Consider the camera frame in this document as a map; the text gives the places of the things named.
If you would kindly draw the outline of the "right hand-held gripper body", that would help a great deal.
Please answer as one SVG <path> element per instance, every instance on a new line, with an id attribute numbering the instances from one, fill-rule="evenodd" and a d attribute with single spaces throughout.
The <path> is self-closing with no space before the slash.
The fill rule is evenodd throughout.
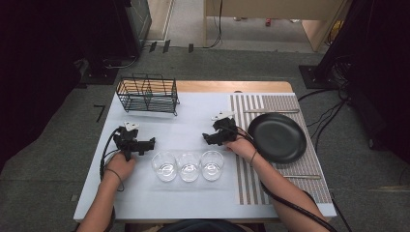
<path id="1" fill-rule="evenodd" d="M 236 139 L 238 130 L 233 116 L 233 111 L 222 111 L 212 118 L 213 128 L 220 136 L 218 140 L 227 142 Z"/>

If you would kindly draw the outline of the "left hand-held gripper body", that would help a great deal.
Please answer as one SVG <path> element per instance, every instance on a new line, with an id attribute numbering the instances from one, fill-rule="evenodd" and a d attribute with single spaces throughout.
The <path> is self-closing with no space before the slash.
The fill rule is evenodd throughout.
<path id="1" fill-rule="evenodd" d="M 145 153 L 143 143 L 138 141 L 138 128 L 136 123 L 125 122 L 123 126 L 120 126 L 116 132 L 114 132 L 113 140 L 116 147 L 124 154 L 126 161 L 132 158 L 132 153 L 137 152 L 139 155 Z"/>

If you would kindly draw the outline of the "clear glass cup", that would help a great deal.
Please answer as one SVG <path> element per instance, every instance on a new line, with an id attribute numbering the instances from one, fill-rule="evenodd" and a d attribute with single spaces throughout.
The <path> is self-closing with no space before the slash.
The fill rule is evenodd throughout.
<path id="1" fill-rule="evenodd" d="M 178 171 L 184 182 L 194 182 L 199 176 L 199 155 L 192 152 L 186 152 L 177 157 Z"/>
<path id="2" fill-rule="evenodd" d="M 177 175 L 176 159 L 170 152 L 158 152 L 151 160 L 152 168 L 163 182 L 171 182 Z"/>
<path id="3" fill-rule="evenodd" d="M 222 174 L 224 157 L 218 151 L 207 151 L 201 156 L 202 176 L 207 181 L 216 181 Z"/>

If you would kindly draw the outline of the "person's right hand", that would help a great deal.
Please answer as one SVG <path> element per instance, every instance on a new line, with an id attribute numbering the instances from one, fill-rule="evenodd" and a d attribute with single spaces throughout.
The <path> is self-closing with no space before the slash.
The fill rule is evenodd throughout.
<path id="1" fill-rule="evenodd" d="M 223 145 L 249 164 L 253 164 L 258 154 L 256 148 L 241 134 L 234 141 L 223 142 Z"/>

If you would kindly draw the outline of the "person's left hand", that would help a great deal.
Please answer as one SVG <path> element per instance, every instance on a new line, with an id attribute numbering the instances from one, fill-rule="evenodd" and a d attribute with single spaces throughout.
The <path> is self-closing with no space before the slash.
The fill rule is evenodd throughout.
<path id="1" fill-rule="evenodd" d="M 123 153 L 115 154 L 105 167 L 103 181 L 105 183 L 119 186 L 122 182 L 130 177 L 136 165 L 136 159 L 126 160 Z"/>

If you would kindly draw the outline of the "white table cover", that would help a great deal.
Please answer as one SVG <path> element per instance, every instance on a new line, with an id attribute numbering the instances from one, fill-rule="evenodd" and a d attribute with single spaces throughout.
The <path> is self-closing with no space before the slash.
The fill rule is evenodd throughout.
<path id="1" fill-rule="evenodd" d="M 155 150 L 139 157 L 135 170 L 115 201 L 116 218 L 122 222 L 170 222 L 184 218 L 220 218 L 231 221 L 271 222 L 277 219 L 274 207 L 261 189 L 256 173 L 235 154 L 219 147 L 224 156 L 221 176 L 214 182 L 198 177 L 191 183 L 175 178 L 163 182 L 152 168 L 152 157 L 160 151 L 204 153 L 211 150 L 203 138 L 214 131 L 215 117 L 232 112 L 237 125 L 246 129 L 258 109 L 284 110 L 299 126 L 305 123 L 297 98 L 292 93 L 181 93 L 173 113 L 124 110 L 114 99 L 102 130 L 76 210 L 75 220 L 87 213 L 100 183 L 104 152 L 115 150 L 108 137 L 127 122 L 139 125 L 142 141 L 155 139 Z"/>

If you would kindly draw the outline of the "black round plate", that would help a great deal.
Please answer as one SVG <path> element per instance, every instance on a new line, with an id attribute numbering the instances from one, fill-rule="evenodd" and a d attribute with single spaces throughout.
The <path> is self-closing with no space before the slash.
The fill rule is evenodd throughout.
<path id="1" fill-rule="evenodd" d="M 308 145 L 301 127 L 279 113 L 266 113 L 254 118 L 249 124 L 248 134 L 264 159 L 279 164 L 300 159 Z"/>

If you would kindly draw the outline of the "person's dark clothing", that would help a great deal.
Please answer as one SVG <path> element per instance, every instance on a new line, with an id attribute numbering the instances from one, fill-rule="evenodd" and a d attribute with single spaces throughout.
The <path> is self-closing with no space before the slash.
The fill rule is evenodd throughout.
<path id="1" fill-rule="evenodd" d="M 222 219 L 184 219 L 167 224 L 158 232 L 248 232 L 246 228 Z"/>

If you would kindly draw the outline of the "black stand base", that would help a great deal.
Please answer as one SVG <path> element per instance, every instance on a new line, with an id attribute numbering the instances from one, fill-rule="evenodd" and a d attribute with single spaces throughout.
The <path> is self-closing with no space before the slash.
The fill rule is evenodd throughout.
<path id="1" fill-rule="evenodd" d="M 319 66 L 300 65 L 299 71 L 307 89 L 337 89 L 336 77 L 331 70 Z"/>

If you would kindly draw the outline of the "striped woven placemat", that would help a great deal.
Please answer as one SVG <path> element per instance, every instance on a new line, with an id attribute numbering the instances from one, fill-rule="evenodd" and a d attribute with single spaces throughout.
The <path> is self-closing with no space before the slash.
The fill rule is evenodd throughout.
<path id="1" fill-rule="evenodd" d="M 259 113 L 244 113 L 244 110 L 257 108 L 272 109 L 299 109 L 297 98 L 294 94 L 232 94 L 229 96 L 230 109 L 235 111 L 233 116 L 237 125 L 247 130 L 250 122 L 259 116 Z M 331 195 L 327 187 L 321 165 L 313 149 L 308 135 L 303 113 L 284 113 L 294 120 L 303 130 L 307 139 L 307 149 L 304 155 L 289 164 L 274 163 L 273 166 L 283 175 L 320 175 L 320 180 L 290 179 L 302 190 L 307 191 L 319 204 L 330 204 Z M 236 158 L 237 191 L 240 205 L 268 205 L 269 196 L 262 190 L 256 173 L 243 159 Z"/>

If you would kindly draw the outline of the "dark cabinet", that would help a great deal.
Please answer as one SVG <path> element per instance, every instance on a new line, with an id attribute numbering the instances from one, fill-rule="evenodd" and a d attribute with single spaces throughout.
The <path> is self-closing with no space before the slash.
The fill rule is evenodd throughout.
<path id="1" fill-rule="evenodd" d="M 147 0 L 88 0 L 91 4 L 81 20 L 82 46 L 88 67 L 81 84 L 111 85 L 117 72 L 140 56 L 151 17 Z"/>

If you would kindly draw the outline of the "light wooden desk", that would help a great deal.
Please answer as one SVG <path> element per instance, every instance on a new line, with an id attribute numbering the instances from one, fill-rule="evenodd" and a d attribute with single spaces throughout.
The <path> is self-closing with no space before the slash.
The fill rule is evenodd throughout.
<path id="1" fill-rule="evenodd" d="M 207 44 L 207 18 L 300 19 L 313 51 L 318 51 L 334 24 L 344 19 L 352 0 L 202 0 L 203 44 Z"/>

